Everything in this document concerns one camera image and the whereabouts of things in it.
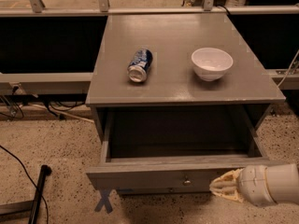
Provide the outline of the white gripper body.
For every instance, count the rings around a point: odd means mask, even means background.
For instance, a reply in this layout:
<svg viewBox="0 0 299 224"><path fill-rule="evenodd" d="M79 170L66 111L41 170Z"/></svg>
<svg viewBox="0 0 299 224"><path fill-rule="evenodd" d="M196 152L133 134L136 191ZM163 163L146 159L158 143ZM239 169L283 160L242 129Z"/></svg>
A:
<svg viewBox="0 0 299 224"><path fill-rule="evenodd" d="M264 165L249 165L241 171L237 179L242 197L257 207L276 204L267 187L266 169Z"/></svg>

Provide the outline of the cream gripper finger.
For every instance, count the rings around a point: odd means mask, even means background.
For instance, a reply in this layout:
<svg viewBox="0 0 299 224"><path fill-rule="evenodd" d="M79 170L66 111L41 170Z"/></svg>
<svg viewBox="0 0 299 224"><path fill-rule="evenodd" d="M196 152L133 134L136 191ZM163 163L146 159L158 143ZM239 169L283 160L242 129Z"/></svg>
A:
<svg viewBox="0 0 299 224"><path fill-rule="evenodd" d="M224 188L224 187L234 187L237 183L237 179L239 178L242 169L236 169L229 171L220 177L217 177L210 183L210 187L212 188Z"/></svg>
<svg viewBox="0 0 299 224"><path fill-rule="evenodd" d="M221 197L223 199L243 203L244 198L238 192L237 187L222 187L222 188L210 188L210 191L217 197Z"/></svg>

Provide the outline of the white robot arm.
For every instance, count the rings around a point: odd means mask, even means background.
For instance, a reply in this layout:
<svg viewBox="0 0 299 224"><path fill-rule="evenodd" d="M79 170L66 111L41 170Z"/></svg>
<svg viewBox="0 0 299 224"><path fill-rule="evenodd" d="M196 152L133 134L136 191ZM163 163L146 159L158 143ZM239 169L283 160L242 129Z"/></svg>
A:
<svg viewBox="0 0 299 224"><path fill-rule="evenodd" d="M299 174L297 165L249 165L214 179L210 191L218 197L257 207L279 203L299 204Z"/></svg>

